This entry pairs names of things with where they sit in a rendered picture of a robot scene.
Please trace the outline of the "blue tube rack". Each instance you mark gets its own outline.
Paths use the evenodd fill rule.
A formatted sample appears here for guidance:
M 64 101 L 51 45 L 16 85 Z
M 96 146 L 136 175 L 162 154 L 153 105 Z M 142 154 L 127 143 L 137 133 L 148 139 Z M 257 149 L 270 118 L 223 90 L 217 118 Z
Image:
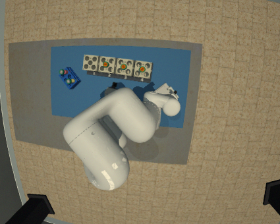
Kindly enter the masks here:
M 65 85 L 68 87 L 68 85 L 70 87 L 68 87 L 68 89 L 73 89 L 75 88 L 80 82 L 81 80 L 79 79 L 79 77 L 76 75 L 76 73 L 71 69 L 71 67 L 66 67 L 65 70 L 68 70 L 68 74 L 60 74 L 60 78 L 61 80 L 65 83 Z M 71 83 L 71 84 L 67 84 L 66 80 L 70 78 L 70 79 L 75 79 L 75 83 Z

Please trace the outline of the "blue bench mat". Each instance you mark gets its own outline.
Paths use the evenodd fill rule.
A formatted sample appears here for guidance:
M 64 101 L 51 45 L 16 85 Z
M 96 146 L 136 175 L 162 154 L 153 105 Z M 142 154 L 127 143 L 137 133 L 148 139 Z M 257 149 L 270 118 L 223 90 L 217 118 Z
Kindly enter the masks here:
M 87 74 L 83 68 L 84 55 L 116 57 L 153 63 L 150 83 Z M 52 115 L 75 117 L 105 96 L 107 87 L 117 83 L 116 89 L 130 88 L 143 101 L 144 93 L 155 91 L 165 82 L 177 91 L 181 110 L 167 116 L 161 110 L 160 126 L 183 128 L 191 50 L 162 47 L 122 45 L 79 45 L 51 47 L 51 112 Z M 68 89 L 59 70 L 71 67 L 81 82 Z

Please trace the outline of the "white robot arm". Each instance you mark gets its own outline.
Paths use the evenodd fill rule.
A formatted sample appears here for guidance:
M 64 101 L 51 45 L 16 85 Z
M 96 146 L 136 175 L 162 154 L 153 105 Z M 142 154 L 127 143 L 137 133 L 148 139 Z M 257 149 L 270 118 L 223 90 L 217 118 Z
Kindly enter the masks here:
M 114 190 L 127 180 L 130 166 L 122 149 L 127 138 L 147 142 L 159 128 L 161 110 L 170 117 L 179 113 L 181 105 L 167 89 L 164 83 L 155 91 L 145 92 L 141 101 L 130 88 L 119 88 L 65 125 L 63 136 L 96 188 Z

